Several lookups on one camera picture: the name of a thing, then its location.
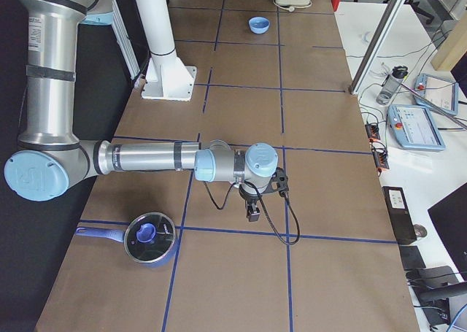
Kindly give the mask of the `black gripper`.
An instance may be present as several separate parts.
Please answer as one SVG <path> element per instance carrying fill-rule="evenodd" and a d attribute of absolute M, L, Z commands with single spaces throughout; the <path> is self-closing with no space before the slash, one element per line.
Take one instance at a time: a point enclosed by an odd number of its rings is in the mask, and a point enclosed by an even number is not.
<path fill-rule="evenodd" d="M 243 183 L 239 186 L 239 195 L 245 201 L 248 221 L 256 222 L 260 217 L 260 210 L 259 208 L 257 208 L 259 196 L 254 188 L 250 188 L 250 190 L 252 191 L 251 193 L 247 191 L 247 185 Z"/>

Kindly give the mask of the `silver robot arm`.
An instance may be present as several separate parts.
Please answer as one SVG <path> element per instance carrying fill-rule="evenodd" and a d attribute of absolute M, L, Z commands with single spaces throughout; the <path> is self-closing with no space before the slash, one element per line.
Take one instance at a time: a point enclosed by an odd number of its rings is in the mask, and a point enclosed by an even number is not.
<path fill-rule="evenodd" d="M 84 179 L 113 171 L 191 169 L 202 182 L 237 185 L 247 219 L 266 213 L 262 196 L 277 176 L 275 149 L 257 143 L 232 150 L 214 140 L 199 143 L 112 144 L 73 133 L 77 30 L 108 25 L 112 0 L 20 0 L 28 10 L 27 124 L 19 151 L 4 167 L 9 187 L 30 201 L 48 201 Z"/>

